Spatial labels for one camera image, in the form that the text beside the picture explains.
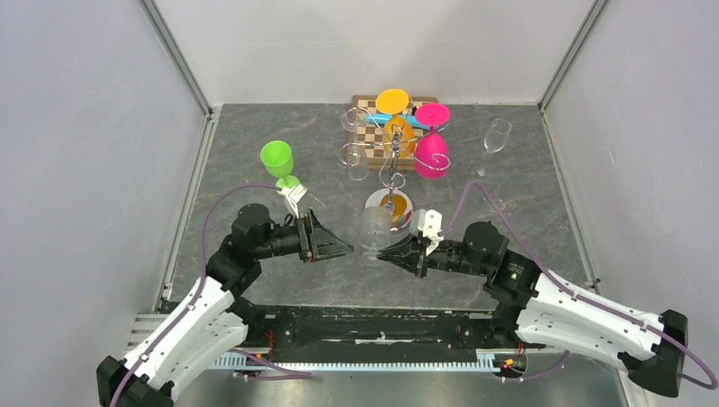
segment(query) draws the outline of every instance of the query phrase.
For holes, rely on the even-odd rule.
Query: chessboard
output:
[[[380,113],[377,111],[375,99],[376,96],[354,95],[352,96],[352,107],[365,108],[372,114]],[[421,105],[426,103],[438,103],[438,100],[437,98],[427,97],[412,98],[412,105],[415,108],[419,108]],[[415,137],[420,137],[424,134],[422,129],[413,128],[412,131],[415,133]],[[382,135],[381,129],[378,129],[374,123],[367,123],[366,126],[360,127],[356,132],[348,131],[347,142],[382,142],[383,138],[384,136]],[[385,148],[383,146],[365,147],[365,153],[367,154],[367,166],[374,170],[379,170],[382,167],[382,163],[384,163],[384,160],[387,159],[388,155],[388,152],[385,152]],[[347,155],[346,160],[349,162],[349,154]],[[397,168],[404,171],[414,171],[415,161],[412,158],[400,158]]]

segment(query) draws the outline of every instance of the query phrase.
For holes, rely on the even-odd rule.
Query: wine glass base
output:
[[[287,176],[287,178],[280,178],[275,182],[275,187],[280,189],[284,187],[294,188],[299,185],[299,179],[296,176]]]
[[[473,165],[470,169],[470,175],[473,180],[483,181],[487,179],[487,167],[484,165]]]
[[[369,267],[378,267],[381,265],[383,261],[379,260],[377,258],[377,252],[365,252],[365,254],[362,256],[362,264],[369,266]]]
[[[353,175],[350,175],[350,176],[349,176],[349,179],[352,180],[352,181],[364,181],[364,180],[367,179],[368,176],[370,176],[370,175],[369,175],[369,174],[367,174],[367,175],[364,175],[364,174],[363,174],[362,176],[353,176]]]

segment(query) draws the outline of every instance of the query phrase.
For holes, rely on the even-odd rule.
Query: clear wine glass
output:
[[[364,263],[377,266],[379,251],[389,246],[392,241],[392,216],[382,206],[370,206],[362,211],[359,228],[359,245],[366,248]]]
[[[500,152],[507,142],[510,140],[512,132],[512,124],[504,119],[495,119],[484,133],[484,149],[480,161],[471,166],[472,178],[476,180],[484,179],[488,174],[488,168],[491,168],[497,158],[496,153]]]
[[[350,110],[344,112],[340,122],[342,122],[344,130],[357,132],[358,127],[367,126],[366,117],[367,113],[365,113],[365,111],[357,108],[351,108]]]

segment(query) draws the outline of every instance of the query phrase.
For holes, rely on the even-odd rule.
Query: glass cup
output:
[[[496,153],[501,151],[510,139],[512,124],[504,119],[495,119],[484,133],[484,149],[480,160],[471,165],[471,176],[475,180],[485,180],[489,168],[499,162]]]
[[[347,160],[347,172],[349,178],[355,181],[362,181],[370,174],[367,166],[367,153],[364,146],[350,145]]]
[[[487,153],[494,154],[507,145],[512,132],[512,124],[504,119],[494,119],[487,132],[484,133],[484,149]]]
[[[342,123],[344,130],[356,133],[359,127],[367,126],[366,118],[367,113],[365,113],[365,111],[357,108],[351,108],[350,110],[344,112],[340,122]]]
[[[370,206],[362,211],[359,227],[359,245],[367,249],[364,255],[365,265],[378,266],[379,251],[392,241],[392,216],[381,206]]]

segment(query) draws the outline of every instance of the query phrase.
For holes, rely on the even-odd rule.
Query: metal frame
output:
[[[190,175],[190,180],[187,183],[187,191],[185,192],[185,197],[182,199],[180,219],[177,221],[177,228],[175,229],[175,235],[172,238],[170,252],[168,253],[167,260],[164,263],[164,276],[162,280],[163,285],[159,290],[158,298],[155,302],[154,309],[159,309],[162,305],[162,302],[170,298],[170,294],[172,292],[172,279],[175,277],[175,266],[177,265],[177,257],[180,254],[182,237],[185,236],[187,222],[190,220],[192,208],[194,208],[195,206],[195,198],[198,195],[200,181],[202,180],[204,167],[207,163],[207,158],[209,157],[209,150],[212,146],[212,140],[215,138],[215,131],[217,130],[217,122],[218,120],[220,120],[221,111],[222,108],[215,109],[214,113],[205,121],[198,154],[195,157],[194,166],[192,167],[192,173]]]
[[[559,160],[559,156],[556,152],[554,140],[552,139],[552,131],[549,129],[547,123],[547,115],[543,111],[539,112],[542,118],[542,124],[544,125],[544,135],[547,137],[547,143],[549,145],[549,153],[552,155],[552,161],[555,164],[555,170],[557,178],[560,182],[560,190],[566,206],[566,213],[569,216],[569,224],[571,229],[574,231],[574,239],[577,242],[577,248],[579,249],[579,257],[582,259],[582,266],[584,268],[584,274],[587,277],[588,282],[592,282],[593,289],[596,293],[599,293],[599,279],[594,274],[594,263],[589,256],[587,245],[584,242],[582,235],[582,227],[579,223],[577,212],[574,209],[574,197],[571,194],[571,189],[567,183],[566,177],[564,177],[564,171],[562,170],[562,164]]]
[[[204,96],[202,88],[200,87],[197,79],[192,73],[192,70],[187,63],[187,60],[183,56],[180,47],[175,41],[175,38],[172,36],[170,29],[167,26],[167,23],[165,22],[162,14],[160,13],[159,7],[157,6],[156,2],[154,0],[138,0],[138,2],[140,3],[145,14],[147,15],[148,20],[152,24],[153,28],[155,29],[159,40],[162,42],[165,50],[169,54],[170,59],[177,68],[181,78],[187,85],[188,90],[192,94],[192,98],[195,100],[195,103],[197,104],[200,111],[202,111],[206,117],[202,140],[198,149],[198,155],[195,159],[194,167],[192,169],[192,175],[188,182],[187,193],[182,203],[180,219],[178,220],[178,225],[173,238],[173,243],[170,248],[167,261],[165,263],[163,280],[164,285],[162,289],[159,290],[159,308],[159,305],[161,304],[162,300],[168,298],[171,291],[171,282],[174,276],[177,256],[180,251],[182,237],[187,228],[187,221],[189,220],[189,216],[192,213],[195,197],[198,193],[199,183],[202,179],[204,166],[209,156],[210,146],[212,145],[212,139],[215,135],[217,122],[220,117],[221,108],[213,109],[213,107],[209,104],[207,98]],[[579,223],[576,211],[574,210],[574,200],[571,195],[571,189],[569,188],[566,178],[563,175],[562,165],[555,151],[555,145],[552,140],[552,133],[547,123],[546,109],[556,96],[556,93],[558,92],[561,84],[566,78],[571,67],[574,65],[574,62],[577,59],[577,55],[583,49],[584,44],[586,43],[589,35],[599,21],[599,18],[605,11],[608,3],[609,0],[595,0],[593,2],[592,7],[585,16],[584,21],[582,22],[579,30],[577,31],[577,34],[572,40],[566,54],[561,60],[560,65],[557,67],[557,70],[552,76],[552,79],[549,82],[547,89],[545,90],[543,96],[538,103],[539,113],[542,117],[545,134],[549,143],[549,151],[551,152],[552,160],[555,164],[557,177],[560,181],[560,189],[562,191],[562,196],[564,197],[566,210],[570,218],[570,224],[577,240],[577,246],[579,247],[579,252],[582,258],[582,263],[584,265],[584,270],[587,273],[588,280],[593,282],[594,291],[597,293],[601,292],[599,287],[599,279],[595,278],[594,276],[594,268],[592,264],[593,262],[591,260],[591,257],[588,255],[587,246],[582,237],[582,228]],[[651,405],[650,395],[648,395],[638,386],[631,383],[631,381],[628,380],[626,373],[620,371],[620,378],[621,386],[623,387],[625,397],[627,398],[627,402],[629,403],[630,407],[648,407],[649,405]]]
[[[170,55],[172,63],[175,65],[177,71],[180,73],[180,76],[185,81],[185,84],[190,90],[192,98],[195,99],[195,103],[198,105],[198,108],[203,112],[205,117],[209,118],[213,113],[212,106],[210,106],[207,98],[204,96],[202,88],[200,88],[195,75],[192,74],[190,65],[182,55],[180,46],[177,45],[175,38],[170,32],[170,28],[167,26],[162,14],[159,12],[157,3],[155,3],[154,0],[138,1],[142,6],[142,10],[144,10],[147,15],[148,20],[150,20],[150,24],[153,25],[160,42],[162,42],[162,45],[164,46],[164,49],[167,50],[167,53]]]
[[[542,98],[539,100],[538,106],[541,114],[543,114],[549,104],[552,103],[552,99],[555,98],[557,90],[564,81],[566,74],[574,65],[577,55],[580,51],[582,51],[582,48],[584,48],[584,43],[587,41],[589,34],[592,33],[592,30],[597,25],[597,21],[599,21],[599,18],[601,18],[604,13],[606,5],[609,1],[610,0],[594,0],[594,3],[592,3],[592,7],[584,17],[582,25],[579,26],[579,31],[577,31],[577,34],[571,41],[569,49],[567,49],[564,58],[562,58],[560,66],[557,68],[554,76],[552,76],[552,80],[549,81],[547,90],[544,91],[544,95],[542,95]]]

